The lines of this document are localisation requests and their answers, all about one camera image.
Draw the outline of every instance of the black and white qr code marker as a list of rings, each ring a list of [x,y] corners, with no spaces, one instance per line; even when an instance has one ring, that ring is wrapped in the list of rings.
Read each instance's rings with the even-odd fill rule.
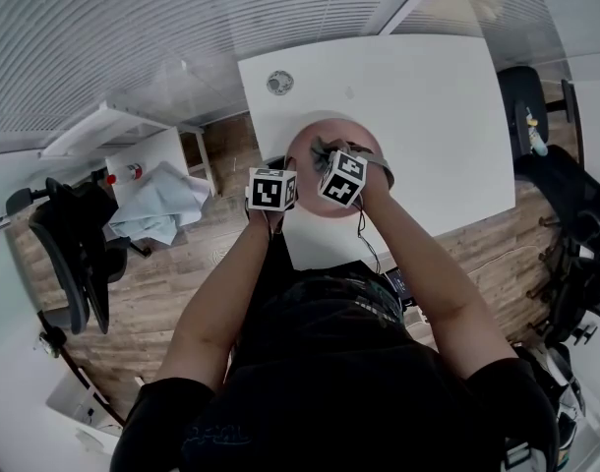
[[[249,208],[285,211],[296,199],[296,172],[250,168],[246,194]]]
[[[330,160],[318,189],[318,196],[341,207],[350,207],[366,185],[368,161],[338,150]]]

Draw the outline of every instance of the plastic bottle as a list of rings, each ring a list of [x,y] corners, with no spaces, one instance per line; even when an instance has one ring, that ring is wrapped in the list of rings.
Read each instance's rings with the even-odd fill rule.
[[[109,185],[123,185],[128,182],[138,180],[143,176],[143,168],[138,162],[128,164],[127,166],[121,166],[114,170],[114,173],[110,173],[107,176],[106,182]]]

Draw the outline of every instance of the person's left arm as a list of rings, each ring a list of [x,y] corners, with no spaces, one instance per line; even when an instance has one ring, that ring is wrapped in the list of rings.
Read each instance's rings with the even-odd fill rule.
[[[156,381],[183,378],[220,388],[270,241],[265,216],[255,213],[184,309]]]

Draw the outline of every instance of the wooden floor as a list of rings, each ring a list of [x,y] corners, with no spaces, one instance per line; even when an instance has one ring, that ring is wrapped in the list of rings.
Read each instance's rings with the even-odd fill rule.
[[[577,156],[575,132],[564,115],[550,116],[550,124],[550,143]],[[138,392],[134,376],[153,378],[180,313],[246,224],[243,188],[248,168],[260,160],[249,116],[209,126],[205,141],[222,197],[209,201],[202,221],[181,230],[170,248],[153,244],[147,260],[130,254],[125,275],[110,286],[107,335],[99,332],[94,318],[84,334],[69,335],[71,356],[123,416]],[[197,163],[194,139],[187,136],[183,144],[189,164]],[[539,227],[538,218],[551,214],[533,186],[516,183],[515,208],[439,238],[481,289],[510,340],[525,338],[528,324],[546,314],[542,304],[525,298],[525,292],[545,277],[537,255],[553,233]],[[24,212],[12,226],[20,259],[42,308],[62,307],[64,293],[27,218]],[[425,342],[431,337],[423,324],[411,331]]]

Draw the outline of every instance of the white cable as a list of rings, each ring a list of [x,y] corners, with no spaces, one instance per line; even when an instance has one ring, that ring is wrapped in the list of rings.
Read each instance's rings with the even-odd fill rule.
[[[515,248],[515,249],[512,249],[512,250],[508,250],[504,254],[501,254],[500,256],[496,257],[495,259],[492,259],[491,261],[487,261],[485,264],[480,265],[476,269],[473,269],[472,271],[468,272],[467,275],[471,275],[473,272],[477,272],[479,269],[483,269],[487,265],[495,263],[496,261],[499,261],[503,257],[508,256],[509,254],[513,254],[514,252],[520,252],[521,250],[526,249],[526,248],[535,248],[539,252],[541,251],[541,248],[537,247],[536,245],[525,245],[525,246],[518,247],[518,248]]]

